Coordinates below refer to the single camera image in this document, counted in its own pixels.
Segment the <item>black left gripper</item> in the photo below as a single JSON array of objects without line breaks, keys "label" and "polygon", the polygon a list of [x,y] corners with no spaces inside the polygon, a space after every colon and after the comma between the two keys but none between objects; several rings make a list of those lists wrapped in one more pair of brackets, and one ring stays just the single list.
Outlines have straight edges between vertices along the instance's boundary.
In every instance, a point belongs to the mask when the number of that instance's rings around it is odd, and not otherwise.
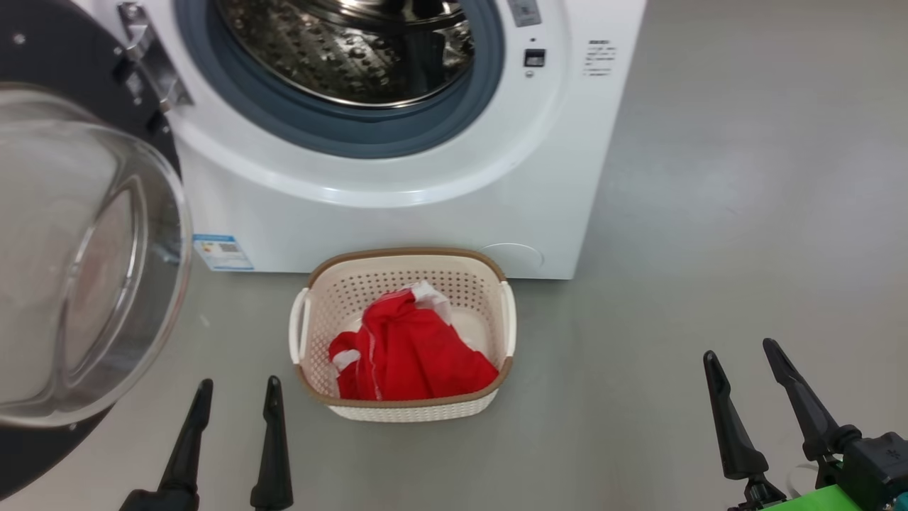
[{"label": "black left gripper", "polygon": [[[198,385],[184,424],[166,466],[159,491],[133,490],[120,511],[194,511],[199,509],[197,478],[201,440],[208,426],[214,382],[204,379]],[[260,457],[258,481],[250,494],[256,510],[285,510],[293,505],[291,463],[281,380],[268,379],[262,412],[266,431]]]}]

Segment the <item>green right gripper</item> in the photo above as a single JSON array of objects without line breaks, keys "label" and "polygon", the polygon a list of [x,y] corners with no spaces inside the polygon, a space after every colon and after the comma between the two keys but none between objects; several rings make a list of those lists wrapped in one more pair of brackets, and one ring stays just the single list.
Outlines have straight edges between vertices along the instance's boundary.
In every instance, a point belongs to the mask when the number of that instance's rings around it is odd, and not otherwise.
[{"label": "green right gripper", "polygon": [[[804,455],[810,461],[827,461],[839,455],[838,436],[841,426],[831,416],[804,376],[795,368],[784,349],[774,339],[763,339],[763,352],[774,374],[788,396],[792,411],[804,437]],[[743,480],[765,475],[768,460],[757,450],[743,426],[731,400],[731,385],[718,356],[707,351],[703,356],[708,397],[712,407],[714,431],[724,477]],[[792,500],[781,495],[761,501],[753,499],[753,484],[747,485],[747,502],[733,510],[879,510],[881,478],[879,476],[840,476],[836,485],[824,486]]]}]

